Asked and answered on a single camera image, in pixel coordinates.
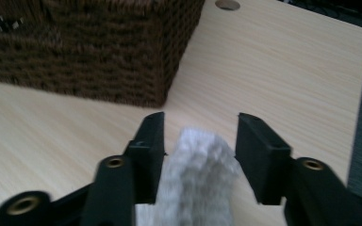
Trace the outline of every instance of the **white object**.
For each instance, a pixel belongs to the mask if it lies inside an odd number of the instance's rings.
[[[219,136],[184,129],[163,166],[155,205],[137,205],[138,226],[231,226],[238,161]]]

